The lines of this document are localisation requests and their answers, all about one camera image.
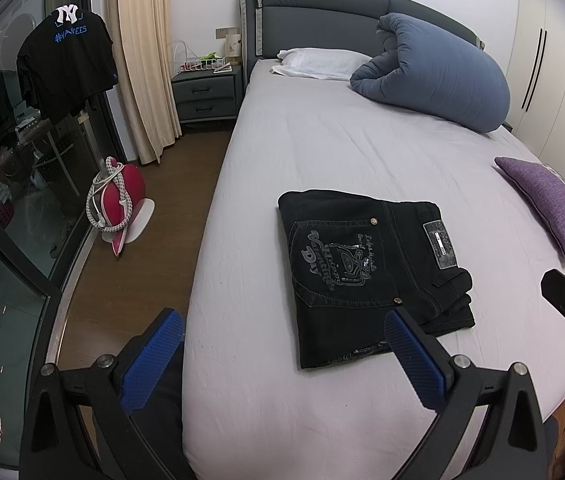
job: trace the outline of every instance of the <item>glass door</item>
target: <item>glass door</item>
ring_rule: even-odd
[[[46,360],[65,279],[88,232],[86,194],[98,171],[84,117],[52,124],[22,98],[24,40],[59,6],[85,0],[0,0],[0,466],[18,468],[28,385]],[[110,132],[99,131],[100,148]],[[107,151],[105,155],[117,155]]]

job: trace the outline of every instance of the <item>screw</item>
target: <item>screw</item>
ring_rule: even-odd
[[[518,375],[527,375],[527,366],[522,363],[514,363],[514,372]]]
[[[463,354],[458,354],[453,357],[453,362],[458,368],[469,368],[471,364],[470,359]]]
[[[53,374],[53,364],[47,363],[40,367],[40,374],[44,377],[48,377]]]
[[[96,364],[98,364],[99,368],[109,368],[112,364],[114,364],[114,356],[111,354],[102,354],[96,360]]]

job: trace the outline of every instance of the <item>wardrobe handle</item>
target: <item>wardrobe handle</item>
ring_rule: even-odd
[[[533,81],[533,75],[536,72],[536,65],[538,64],[538,54],[541,52],[541,40],[543,39],[543,30],[541,29],[541,33],[538,36],[538,46],[536,47],[536,59],[533,60],[533,69],[531,70],[531,75],[529,76],[529,84],[527,85],[527,92],[525,92],[525,98],[523,99],[523,106],[521,106],[521,110],[525,110],[525,101],[527,101],[527,96],[529,95],[529,91],[531,89],[531,82]]]
[[[529,100],[527,101],[527,108],[525,108],[525,112],[529,110],[529,105],[531,104],[531,100],[533,99],[533,93],[536,92],[536,85],[538,84],[538,78],[541,75],[541,68],[543,68],[543,57],[545,56],[546,43],[547,43],[547,31],[545,30],[545,36],[543,37],[543,49],[541,50],[541,60],[538,62],[538,72],[536,72],[536,81],[533,82],[533,88],[531,89],[531,95],[529,96]]]

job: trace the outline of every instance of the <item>jeans leather label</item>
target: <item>jeans leather label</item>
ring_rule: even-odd
[[[436,262],[439,269],[449,269],[458,265],[456,263],[456,254],[453,252],[451,240],[447,234],[447,229],[442,220],[434,220],[423,224],[429,243],[434,251]]]

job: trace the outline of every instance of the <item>wall switch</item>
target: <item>wall switch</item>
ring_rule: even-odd
[[[238,27],[223,27],[216,29],[216,39],[217,40],[224,40],[230,34],[237,34]]]

